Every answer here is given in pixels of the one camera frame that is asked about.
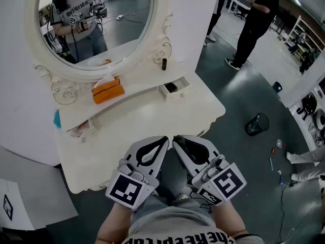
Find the white dressing table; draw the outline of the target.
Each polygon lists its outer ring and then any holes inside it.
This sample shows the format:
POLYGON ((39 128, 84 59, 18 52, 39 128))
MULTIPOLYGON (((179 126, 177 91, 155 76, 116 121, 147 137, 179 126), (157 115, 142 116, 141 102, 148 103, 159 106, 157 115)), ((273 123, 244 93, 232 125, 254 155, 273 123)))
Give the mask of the white dressing table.
POLYGON ((78 194, 105 187, 118 161, 136 141, 151 136, 203 135, 225 114, 225 107, 198 72, 184 76, 191 84, 184 98, 166 101, 159 88, 122 95, 96 104, 87 93, 60 111, 55 139, 69 190, 78 194), (96 133, 85 143, 67 131, 92 118, 96 133))

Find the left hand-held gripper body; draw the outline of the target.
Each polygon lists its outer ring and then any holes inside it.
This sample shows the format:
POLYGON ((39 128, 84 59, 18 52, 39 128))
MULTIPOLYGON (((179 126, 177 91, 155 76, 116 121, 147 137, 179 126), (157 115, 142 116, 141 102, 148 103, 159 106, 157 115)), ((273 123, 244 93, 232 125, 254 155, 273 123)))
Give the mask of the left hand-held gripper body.
POLYGON ((106 197, 131 210, 137 210, 159 186, 157 173, 120 160, 113 170, 106 189, 106 197))

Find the black mesh waste basket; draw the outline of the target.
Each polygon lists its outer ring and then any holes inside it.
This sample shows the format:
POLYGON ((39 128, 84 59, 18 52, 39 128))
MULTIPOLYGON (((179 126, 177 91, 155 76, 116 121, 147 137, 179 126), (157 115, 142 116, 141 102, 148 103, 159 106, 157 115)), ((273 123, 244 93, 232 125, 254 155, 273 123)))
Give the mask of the black mesh waste basket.
POLYGON ((249 136, 255 136, 269 129, 270 123, 267 116, 263 113, 258 113, 245 126, 245 131, 249 136))

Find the white shelf rack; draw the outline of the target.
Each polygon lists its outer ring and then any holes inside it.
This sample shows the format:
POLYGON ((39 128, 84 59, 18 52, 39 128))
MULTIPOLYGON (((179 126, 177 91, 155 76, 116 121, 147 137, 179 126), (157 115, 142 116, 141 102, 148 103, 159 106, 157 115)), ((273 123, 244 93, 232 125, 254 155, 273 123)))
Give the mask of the white shelf rack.
POLYGON ((291 52, 297 59, 301 59, 307 50, 322 52, 325 49, 325 41, 301 16, 298 17, 284 43, 289 48, 297 47, 291 52))

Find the light grey box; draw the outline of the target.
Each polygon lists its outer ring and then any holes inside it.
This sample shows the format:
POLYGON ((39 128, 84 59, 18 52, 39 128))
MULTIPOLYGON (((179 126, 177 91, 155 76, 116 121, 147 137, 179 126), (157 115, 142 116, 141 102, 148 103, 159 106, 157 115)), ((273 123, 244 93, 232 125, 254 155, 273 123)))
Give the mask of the light grey box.
POLYGON ((0 178, 18 184, 34 230, 78 215, 57 168, 15 155, 0 146, 0 178))

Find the white small drawer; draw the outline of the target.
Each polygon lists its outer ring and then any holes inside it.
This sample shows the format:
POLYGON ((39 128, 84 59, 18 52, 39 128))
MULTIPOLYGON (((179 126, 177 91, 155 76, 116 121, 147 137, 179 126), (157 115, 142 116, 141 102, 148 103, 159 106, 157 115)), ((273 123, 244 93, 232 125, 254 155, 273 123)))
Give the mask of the white small drawer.
POLYGON ((159 86, 159 90, 165 97, 166 101, 184 98, 191 89, 191 84, 185 77, 181 77, 175 81, 172 81, 172 83, 174 83, 178 87, 178 90, 174 93, 169 93, 165 88, 164 84, 159 86))

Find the person's grey t-shirt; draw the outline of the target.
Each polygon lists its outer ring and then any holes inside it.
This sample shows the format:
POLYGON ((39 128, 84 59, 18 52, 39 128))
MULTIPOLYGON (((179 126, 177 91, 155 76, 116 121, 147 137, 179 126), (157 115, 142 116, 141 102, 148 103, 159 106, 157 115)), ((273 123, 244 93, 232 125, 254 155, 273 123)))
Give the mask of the person's grey t-shirt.
POLYGON ((264 244, 253 234, 236 237, 211 218, 182 208, 164 208, 136 220, 122 244, 264 244))

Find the orange tissue box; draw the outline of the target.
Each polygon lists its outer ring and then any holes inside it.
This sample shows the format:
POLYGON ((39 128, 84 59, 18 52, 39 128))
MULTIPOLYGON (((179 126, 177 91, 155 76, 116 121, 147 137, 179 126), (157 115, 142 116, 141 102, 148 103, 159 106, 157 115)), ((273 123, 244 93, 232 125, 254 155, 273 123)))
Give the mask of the orange tissue box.
POLYGON ((119 76, 107 74, 92 88, 93 100, 96 104, 101 104, 125 93, 120 83, 119 76))

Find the white office desk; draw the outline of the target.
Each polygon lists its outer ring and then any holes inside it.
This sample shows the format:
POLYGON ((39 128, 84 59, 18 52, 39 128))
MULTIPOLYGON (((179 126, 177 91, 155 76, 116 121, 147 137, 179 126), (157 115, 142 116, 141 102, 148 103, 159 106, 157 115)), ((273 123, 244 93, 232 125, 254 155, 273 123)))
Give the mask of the white office desk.
POLYGON ((251 4, 246 0, 231 0, 228 8, 228 13, 232 12, 232 6, 235 4, 234 15, 246 18, 247 12, 251 9, 251 4))

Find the pink packets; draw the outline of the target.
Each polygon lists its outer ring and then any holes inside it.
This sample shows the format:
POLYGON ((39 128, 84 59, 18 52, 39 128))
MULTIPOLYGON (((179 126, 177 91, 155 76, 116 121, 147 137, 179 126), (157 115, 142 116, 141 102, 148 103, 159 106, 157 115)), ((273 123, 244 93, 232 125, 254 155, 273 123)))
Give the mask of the pink packets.
POLYGON ((68 130, 68 133, 73 138, 80 138, 88 129, 89 129, 88 124, 81 124, 71 130, 68 130))

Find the oval white framed mirror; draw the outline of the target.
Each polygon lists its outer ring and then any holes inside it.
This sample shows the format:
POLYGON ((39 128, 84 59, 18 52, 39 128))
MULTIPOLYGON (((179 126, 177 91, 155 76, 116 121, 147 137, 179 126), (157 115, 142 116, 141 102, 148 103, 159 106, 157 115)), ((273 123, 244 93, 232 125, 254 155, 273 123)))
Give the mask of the oval white framed mirror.
POLYGON ((41 26, 40 0, 26 0, 27 43, 35 68, 50 83, 57 108, 92 94, 107 74, 119 76, 123 95, 129 96, 177 79, 175 71, 161 69, 162 59, 172 53, 166 2, 151 0, 146 20, 139 21, 134 20, 133 8, 125 6, 117 21, 109 16, 108 3, 68 0, 71 7, 63 12, 51 4, 49 22, 41 26))

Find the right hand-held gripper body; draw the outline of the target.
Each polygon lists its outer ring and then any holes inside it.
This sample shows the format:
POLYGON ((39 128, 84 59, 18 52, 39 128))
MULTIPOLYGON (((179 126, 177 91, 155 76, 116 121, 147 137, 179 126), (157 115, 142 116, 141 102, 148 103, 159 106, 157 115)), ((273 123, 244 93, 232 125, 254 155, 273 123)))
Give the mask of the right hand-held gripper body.
POLYGON ((212 160, 191 183, 198 195, 215 206, 229 201, 247 185, 237 165, 230 164, 223 155, 212 160))

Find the person's left forearm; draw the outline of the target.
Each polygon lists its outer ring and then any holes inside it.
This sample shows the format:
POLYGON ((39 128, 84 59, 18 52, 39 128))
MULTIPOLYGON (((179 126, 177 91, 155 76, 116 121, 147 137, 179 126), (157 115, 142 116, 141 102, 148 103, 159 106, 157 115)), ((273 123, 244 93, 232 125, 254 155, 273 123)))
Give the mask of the person's left forearm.
POLYGON ((122 244, 127 238, 131 217, 129 208, 115 203, 99 229, 95 244, 122 244))

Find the person's right forearm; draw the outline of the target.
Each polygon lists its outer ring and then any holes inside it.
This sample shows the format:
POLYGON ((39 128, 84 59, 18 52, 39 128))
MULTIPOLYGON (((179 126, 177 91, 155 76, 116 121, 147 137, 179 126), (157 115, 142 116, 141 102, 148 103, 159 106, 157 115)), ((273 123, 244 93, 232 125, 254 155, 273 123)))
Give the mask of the person's right forearm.
POLYGON ((230 201, 211 208, 215 225, 232 238, 248 234, 245 224, 230 201))

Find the white side table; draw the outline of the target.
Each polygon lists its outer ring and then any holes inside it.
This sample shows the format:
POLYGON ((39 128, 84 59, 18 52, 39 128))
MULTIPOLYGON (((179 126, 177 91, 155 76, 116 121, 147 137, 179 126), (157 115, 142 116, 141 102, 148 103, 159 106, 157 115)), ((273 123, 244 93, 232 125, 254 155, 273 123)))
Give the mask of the white side table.
POLYGON ((312 66, 300 77, 300 80, 280 97, 282 104, 289 109, 297 122, 309 150, 315 150, 318 143, 315 142, 316 125, 313 124, 313 116, 309 115, 303 120, 303 114, 298 114, 297 109, 302 107, 304 96, 312 93, 317 100, 316 109, 325 112, 325 93, 319 83, 325 79, 325 51, 318 57, 312 66))

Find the white board with black print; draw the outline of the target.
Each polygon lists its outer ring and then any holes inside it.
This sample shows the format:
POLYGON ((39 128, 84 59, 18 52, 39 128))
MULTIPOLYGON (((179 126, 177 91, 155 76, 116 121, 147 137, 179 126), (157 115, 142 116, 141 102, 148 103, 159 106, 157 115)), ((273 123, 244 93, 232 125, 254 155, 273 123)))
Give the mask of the white board with black print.
POLYGON ((0 178, 0 226, 13 230, 34 230, 24 207, 18 184, 0 178))

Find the black headset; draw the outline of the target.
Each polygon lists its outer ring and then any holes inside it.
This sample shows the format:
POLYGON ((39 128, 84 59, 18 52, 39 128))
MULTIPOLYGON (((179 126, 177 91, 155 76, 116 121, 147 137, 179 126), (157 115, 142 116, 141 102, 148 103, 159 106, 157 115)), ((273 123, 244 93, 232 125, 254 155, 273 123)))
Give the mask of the black headset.
POLYGON ((304 113, 302 120, 305 120, 307 116, 312 115, 315 112, 316 107, 317 107, 317 99, 313 93, 309 93, 302 99, 302 107, 299 107, 296 110, 296 113, 297 114, 304 113))

